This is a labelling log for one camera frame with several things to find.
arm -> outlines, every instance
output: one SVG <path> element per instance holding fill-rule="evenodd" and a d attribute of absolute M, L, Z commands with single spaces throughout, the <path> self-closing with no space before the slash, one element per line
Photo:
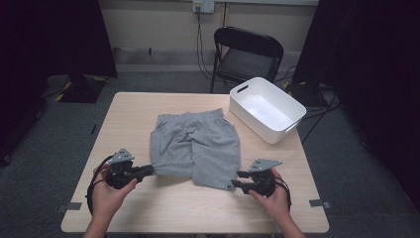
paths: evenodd
<path fill-rule="evenodd" d="M 98 174 L 95 182 L 99 181 L 93 189 L 93 213 L 92 219 L 84 233 L 84 238 L 103 238 L 111 223 L 112 217 L 123 204 L 124 198 L 132 191 L 137 184 L 137 180 L 131 180 L 121 189 L 109 186 L 103 179 L 106 177 L 110 165 L 105 164 Z"/>
<path fill-rule="evenodd" d="M 274 168 L 271 168 L 271 171 L 275 177 L 281 178 Z M 289 213 L 287 194 L 282 187 L 277 185 L 274 193 L 267 198 L 253 190 L 250 190 L 250 195 L 265 208 L 265 211 L 278 225 L 285 238 L 305 237 Z"/>

forearm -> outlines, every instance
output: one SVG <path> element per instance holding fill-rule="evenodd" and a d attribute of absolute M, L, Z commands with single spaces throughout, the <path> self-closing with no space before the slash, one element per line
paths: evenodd
<path fill-rule="evenodd" d="M 92 217 L 92 220 L 87 227 L 86 232 L 83 235 L 83 238 L 103 238 L 105 237 L 106 231 L 109 224 L 111 223 L 111 218 L 103 217 Z"/>
<path fill-rule="evenodd" d="M 290 214 L 284 215 L 282 217 L 274 217 L 274 221 L 280 228 L 281 234 L 284 238 L 305 237 L 296 223 L 294 223 Z"/>

gray shorts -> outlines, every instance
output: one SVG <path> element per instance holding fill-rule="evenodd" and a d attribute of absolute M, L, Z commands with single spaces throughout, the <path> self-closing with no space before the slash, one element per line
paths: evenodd
<path fill-rule="evenodd" d="M 151 133 L 151 160 L 157 175 L 233 190 L 231 179 L 241 165 L 239 145 L 236 129 L 222 109 L 162 114 Z"/>

chair backrest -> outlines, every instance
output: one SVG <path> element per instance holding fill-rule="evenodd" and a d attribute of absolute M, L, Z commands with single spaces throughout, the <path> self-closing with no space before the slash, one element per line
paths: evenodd
<path fill-rule="evenodd" d="M 284 53 L 282 45 L 275 38 L 235 27 L 222 27 L 216 30 L 214 42 L 217 51 L 220 51 L 219 45 L 222 45 L 278 59 L 282 59 Z"/>

chair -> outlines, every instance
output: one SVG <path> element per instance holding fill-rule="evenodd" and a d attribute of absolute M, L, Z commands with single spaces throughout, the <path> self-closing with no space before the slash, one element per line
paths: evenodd
<path fill-rule="evenodd" d="M 283 47 L 273 37 L 235 27 L 222 27 L 214 33 L 216 55 L 210 93 L 216 76 L 242 83 L 259 76 L 274 82 L 283 58 Z M 221 48 L 228 50 L 222 55 Z"/>

